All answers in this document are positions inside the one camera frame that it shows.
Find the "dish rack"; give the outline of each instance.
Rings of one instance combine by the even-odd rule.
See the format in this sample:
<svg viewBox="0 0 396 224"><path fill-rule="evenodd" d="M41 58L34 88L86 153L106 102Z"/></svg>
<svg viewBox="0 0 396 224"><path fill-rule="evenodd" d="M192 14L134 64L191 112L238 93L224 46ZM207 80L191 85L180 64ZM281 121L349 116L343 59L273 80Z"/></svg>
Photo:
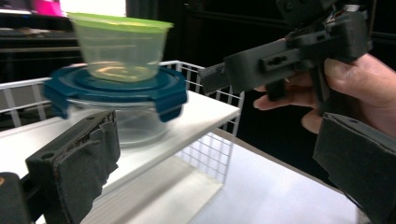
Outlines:
<svg viewBox="0 0 396 224"><path fill-rule="evenodd" d="M236 107L238 108L238 112L232 113L227 117L227 119L223 119L217 128L215 127L211 131L203 133L201 136L198 136L197 139L188 143L187 146L179 148L172 156L161 156L160 161L156 159L157 161L154 162L154 165L151 165L150 167L147 166L144 171L140 172L140 174L135 174L134 178L130 177L128 180L123 181L122 184L119 183L118 185L114 185L112 187L110 186L111 188L105 188L103 195L101 195L95 201L92 211L83 220L83 223L97 223L99 220L103 222L104 217L107 218L105 223L129 222L129 220L127 221L126 219L123 220L121 217L117 217L120 215L120 210L114 210L113 212L107 212L107 214L104 214L104 210L108 210L107 208L109 206L114 205L108 204L108 198L112 198L112 202L115 202L117 198L119 198L121 201L125 200L125 197L122 195L125 195L126 193L131 194L131 189L129 187L125 187L126 182L136 182L134 184L130 184L130 186L145 190L147 181L152 182L152 179L156 179L158 177L161 178L160 174L163 172L163 170L172 172L172 169L174 168L170 169L169 167L175 167L177 165L179 167L184 167L179 170L186 171L190 169L192 172L197 173L198 176L207 177L208 179L204 179L202 182L201 177L198 179L195 177L194 181L192 181L192 188L199 188L199 190L211 192L208 192L207 195L204 193L205 196L200 200L196 199L197 195L188 196L189 192L191 194L197 193L197 191L190 190L188 185L190 185L192 182L189 181L189 184L183 184L184 189L181 189L180 187L174 189L174 187L172 187L172 190L168 190L173 191L173 193L168 193L170 196L166 196L167 199L164 200L164 203L155 203L154 205L152 204L150 206L148 205L150 200L154 200L152 199L154 196L150 195L155 194L153 193L154 191L148 191L146 195L143 194L141 199L136 199L138 197L134 197L134 201L141 201L136 202L134 207L131 207L130 203L128 202L116 203L118 205L123 204L124 210L129 209L132 211L129 213L132 215L129 215L128 217L129 219L133 217L134 223L163 223L165 220L165 223L189 222L226 182L227 172L232 157L233 142L236 137L240 119L240 109L242 108L244 101L243 93L237 95L233 93L232 88L227 88L221 91L216 91L212 94L205 95L200 78L197 76L199 69L203 69L203 67L191 63L183 63L180 61L163 62L161 63L161 66L166 66L167 68L177 70L185 75L186 87L188 91L208 97L211 99L211 101L219 102L219 104L226 104ZM0 84L0 138L2 136L1 131L6 131L9 129L17 130L16 128L22 127L24 125L29 125L30 123L35 123L46 119L52 119L54 117L50 111L50 101L45 99L41 94L43 82L47 79L48 78L40 78ZM187 211L185 213L174 214L172 211L175 211L175 209L171 209L167 215L164 214L163 205L168 204L169 202L174 202L175 199L178 200L176 202L177 204L171 204L176 207L175 209L183 209L185 205L190 206L190 208L185 209ZM149 212L146 213L147 215L142 212L145 210L145 208L142 207L142 204L150 207ZM160 216L152 216L152 214L155 214L157 211L156 209L158 210L158 213L161 214Z"/></svg>

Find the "black mechanical device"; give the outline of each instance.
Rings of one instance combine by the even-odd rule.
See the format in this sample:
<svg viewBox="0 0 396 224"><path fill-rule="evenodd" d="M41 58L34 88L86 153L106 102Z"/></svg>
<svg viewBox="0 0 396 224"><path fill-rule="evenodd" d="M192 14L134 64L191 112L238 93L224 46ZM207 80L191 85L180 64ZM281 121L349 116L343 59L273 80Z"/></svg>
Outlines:
<svg viewBox="0 0 396 224"><path fill-rule="evenodd" d="M285 78L310 71L320 113L345 114L340 97L327 85L323 63L351 63L371 47L367 5L361 1L277 0L286 23L295 28L284 39L247 49L199 72L204 91L233 88L238 93L265 85L270 100L286 96Z"/></svg>
<svg viewBox="0 0 396 224"><path fill-rule="evenodd" d="M0 173L0 223L80 223L119 157L114 112L81 120L26 159L22 179Z"/></svg>

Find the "white wire rack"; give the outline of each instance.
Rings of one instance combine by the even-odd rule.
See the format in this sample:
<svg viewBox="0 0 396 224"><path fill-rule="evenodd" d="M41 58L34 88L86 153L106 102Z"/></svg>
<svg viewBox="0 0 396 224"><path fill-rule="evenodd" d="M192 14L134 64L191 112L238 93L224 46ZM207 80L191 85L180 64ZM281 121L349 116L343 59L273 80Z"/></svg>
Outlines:
<svg viewBox="0 0 396 224"><path fill-rule="evenodd" d="M180 61L163 62L162 66L177 70L186 76L189 91L204 94L198 76L201 66ZM43 82L48 78L31 79L0 84L0 131L20 127L53 117L50 101L42 95ZM216 91L207 97L242 108L244 95L233 94L231 88ZM222 132L207 133L177 153L182 160L201 172L224 183L232 156L233 140L238 129L239 116L224 123Z"/></svg>

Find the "dark background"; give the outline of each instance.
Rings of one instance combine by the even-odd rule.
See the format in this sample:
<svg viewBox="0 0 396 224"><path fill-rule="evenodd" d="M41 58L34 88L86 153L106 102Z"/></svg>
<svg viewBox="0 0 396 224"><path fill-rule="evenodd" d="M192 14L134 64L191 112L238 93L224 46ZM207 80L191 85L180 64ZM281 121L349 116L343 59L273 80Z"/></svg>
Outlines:
<svg viewBox="0 0 396 224"><path fill-rule="evenodd" d="M133 10L132 6L144 10ZM396 68L395 9L396 1L377 1L371 51L392 68ZM276 41L291 31L273 0L127 0L127 13L172 22L175 27L169 32L163 60L201 66L221 63L230 54ZM73 32L66 18L38 15L0 14L0 27ZM47 77L57 68L82 62L78 50L26 49L76 45L75 38L0 37L0 82ZM309 109L286 106L259 111L252 104L260 96L255 91L246 92L237 137L329 183L327 173L312 159L316 136L300 123Z"/></svg>

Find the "food container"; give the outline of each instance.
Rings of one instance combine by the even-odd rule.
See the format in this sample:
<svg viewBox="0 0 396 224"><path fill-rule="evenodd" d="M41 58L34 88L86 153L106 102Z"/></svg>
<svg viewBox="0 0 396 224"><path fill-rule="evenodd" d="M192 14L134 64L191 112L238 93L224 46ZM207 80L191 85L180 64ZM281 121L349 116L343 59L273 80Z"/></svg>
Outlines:
<svg viewBox="0 0 396 224"><path fill-rule="evenodd" d="M92 76L119 82L155 77L172 23L67 13Z"/></svg>

